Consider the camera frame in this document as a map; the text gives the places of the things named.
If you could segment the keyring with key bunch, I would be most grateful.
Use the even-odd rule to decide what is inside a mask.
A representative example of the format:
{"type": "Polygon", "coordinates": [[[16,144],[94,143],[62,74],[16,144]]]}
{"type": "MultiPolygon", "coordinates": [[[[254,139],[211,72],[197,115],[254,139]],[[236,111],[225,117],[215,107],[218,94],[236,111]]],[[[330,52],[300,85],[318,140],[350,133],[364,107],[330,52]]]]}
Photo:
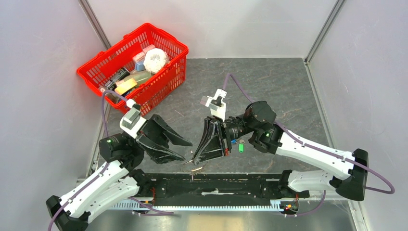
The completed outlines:
{"type": "Polygon", "coordinates": [[[202,173],[206,165],[207,162],[194,164],[193,159],[191,159],[182,164],[180,171],[189,174],[190,180],[194,181],[195,175],[202,173]]]}

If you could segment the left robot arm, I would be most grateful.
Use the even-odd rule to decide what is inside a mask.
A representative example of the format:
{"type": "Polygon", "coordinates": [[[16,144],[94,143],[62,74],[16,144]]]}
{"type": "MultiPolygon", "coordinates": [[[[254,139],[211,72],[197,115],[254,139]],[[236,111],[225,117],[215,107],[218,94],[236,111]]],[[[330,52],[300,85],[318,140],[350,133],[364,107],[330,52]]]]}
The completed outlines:
{"type": "Polygon", "coordinates": [[[138,169],[147,154],[157,164],[185,158],[169,149],[169,143],[192,146],[175,132],[159,115],[145,119],[140,114],[126,113],[120,120],[122,133],[99,141],[102,166],[80,185],[63,196],[46,201],[53,225],[61,231],[84,231],[102,212],[125,198],[148,196],[152,181],[138,169]]]}

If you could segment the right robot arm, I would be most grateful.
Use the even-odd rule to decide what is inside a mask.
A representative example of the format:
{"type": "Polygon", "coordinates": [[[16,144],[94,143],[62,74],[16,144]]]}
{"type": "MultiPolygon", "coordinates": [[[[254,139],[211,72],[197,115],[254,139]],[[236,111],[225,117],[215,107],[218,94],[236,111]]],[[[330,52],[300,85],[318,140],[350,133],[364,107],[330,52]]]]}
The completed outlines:
{"type": "Polygon", "coordinates": [[[225,104],[209,104],[212,114],[204,120],[200,143],[193,163],[227,156],[232,140],[250,134],[249,143],[261,153],[294,158],[316,167],[315,171],[283,171],[278,191],[284,197],[308,190],[333,190],[353,201],[363,201],[368,176],[368,153],[333,149],[302,138],[276,121],[276,113],[266,101],[249,104],[239,116],[222,119],[225,104]]]}

